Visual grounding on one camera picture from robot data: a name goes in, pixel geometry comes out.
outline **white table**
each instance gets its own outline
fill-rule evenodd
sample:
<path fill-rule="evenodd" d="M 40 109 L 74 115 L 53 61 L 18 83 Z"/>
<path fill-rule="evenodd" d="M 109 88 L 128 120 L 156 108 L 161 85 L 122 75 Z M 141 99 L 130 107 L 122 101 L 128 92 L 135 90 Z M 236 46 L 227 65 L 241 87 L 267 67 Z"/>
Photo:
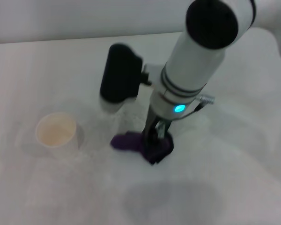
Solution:
<path fill-rule="evenodd" d="M 0 45 L 0 225 L 281 225 L 281 59 L 251 30 L 204 92 L 216 105 L 174 123 L 173 153 L 151 166 L 109 146 L 141 131 L 151 90 L 115 115 L 99 107 L 109 46 L 165 63 L 178 33 Z M 80 124 L 80 152 L 36 144 L 44 115 Z"/>

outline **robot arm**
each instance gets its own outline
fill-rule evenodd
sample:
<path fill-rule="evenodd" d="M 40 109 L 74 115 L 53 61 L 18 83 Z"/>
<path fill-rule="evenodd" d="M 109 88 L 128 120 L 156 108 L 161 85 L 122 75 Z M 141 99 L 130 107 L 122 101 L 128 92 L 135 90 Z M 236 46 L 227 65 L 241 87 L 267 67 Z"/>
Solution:
<path fill-rule="evenodd" d="M 251 26 L 272 32 L 281 54 L 281 0 L 193 1 L 186 13 L 185 31 L 166 64 L 147 64 L 144 71 L 141 57 L 127 46 L 110 48 L 100 89 L 104 109 L 116 111 L 126 99 L 137 96 L 141 83 L 154 84 L 141 134 L 146 160 L 154 164 L 170 154 L 172 149 L 162 145 L 164 139 L 171 139 L 167 130 L 172 121 L 193 113 L 184 115 L 194 100 L 200 101 L 194 112 L 213 103 L 212 97 L 200 92 L 223 62 L 225 49 Z"/>

